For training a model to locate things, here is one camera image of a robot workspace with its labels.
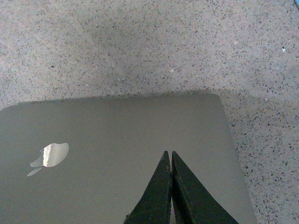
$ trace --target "silver laptop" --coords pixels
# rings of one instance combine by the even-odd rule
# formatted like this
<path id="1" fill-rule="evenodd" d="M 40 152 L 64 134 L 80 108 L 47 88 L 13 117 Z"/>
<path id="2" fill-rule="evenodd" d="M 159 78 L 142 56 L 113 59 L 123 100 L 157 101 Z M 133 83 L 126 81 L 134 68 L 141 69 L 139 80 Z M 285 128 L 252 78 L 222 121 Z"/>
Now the silver laptop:
<path id="1" fill-rule="evenodd" d="M 122 224 L 175 150 L 240 224 L 256 224 L 216 95 L 23 103 L 0 111 L 0 223 Z"/>

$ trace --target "floor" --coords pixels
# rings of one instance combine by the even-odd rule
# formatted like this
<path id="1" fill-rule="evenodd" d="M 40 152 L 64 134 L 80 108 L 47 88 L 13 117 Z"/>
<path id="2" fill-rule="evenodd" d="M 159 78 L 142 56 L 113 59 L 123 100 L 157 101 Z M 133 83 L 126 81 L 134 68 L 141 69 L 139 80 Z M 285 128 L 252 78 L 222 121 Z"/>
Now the floor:
<path id="1" fill-rule="evenodd" d="M 258 223 L 297 224 L 298 18 L 292 0 L 3 0 L 0 109 L 218 94 Z"/>

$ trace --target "dark green object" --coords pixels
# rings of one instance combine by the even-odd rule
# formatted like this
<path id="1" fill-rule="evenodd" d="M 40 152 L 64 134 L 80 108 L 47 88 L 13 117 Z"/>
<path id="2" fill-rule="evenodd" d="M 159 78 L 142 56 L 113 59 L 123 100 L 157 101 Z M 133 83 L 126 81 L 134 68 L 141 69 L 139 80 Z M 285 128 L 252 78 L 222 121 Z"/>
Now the dark green object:
<path id="1" fill-rule="evenodd" d="M 171 173 L 168 152 L 163 156 L 136 207 L 124 224 L 166 224 L 170 221 Z"/>
<path id="2" fill-rule="evenodd" d="M 238 224 L 179 155 L 165 151 L 141 200 L 124 224 L 169 224 L 171 196 L 177 224 Z"/>

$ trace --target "apple logo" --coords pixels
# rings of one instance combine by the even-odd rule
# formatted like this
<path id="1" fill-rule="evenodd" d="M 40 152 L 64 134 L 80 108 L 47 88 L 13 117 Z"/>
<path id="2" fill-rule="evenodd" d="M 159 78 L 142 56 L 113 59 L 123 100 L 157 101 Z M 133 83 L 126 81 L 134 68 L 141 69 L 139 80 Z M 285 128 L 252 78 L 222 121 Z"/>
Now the apple logo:
<path id="1" fill-rule="evenodd" d="M 52 143 L 40 151 L 41 156 L 30 163 L 31 167 L 38 167 L 37 169 L 31 171 L 27 176 L 32 176 L 41 170 L 42 166 L 53 167 L 61 163 L 65 159 L 69 152 L 69 144 L 56 144 Z"/>

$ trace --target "laptop lid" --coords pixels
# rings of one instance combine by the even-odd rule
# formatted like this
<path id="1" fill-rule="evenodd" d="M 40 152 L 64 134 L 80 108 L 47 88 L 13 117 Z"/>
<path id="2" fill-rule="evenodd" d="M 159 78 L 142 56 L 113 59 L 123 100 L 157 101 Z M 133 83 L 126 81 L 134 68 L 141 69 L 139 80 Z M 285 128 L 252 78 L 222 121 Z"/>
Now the laptop lid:
<path id="1" fill-rule="evenodd" d="M 0 111 L 1 223 L 121 224 L 165 150 L 175 150 L 236 221 L 256 224 L 213 94 L 23 103 Z"/>

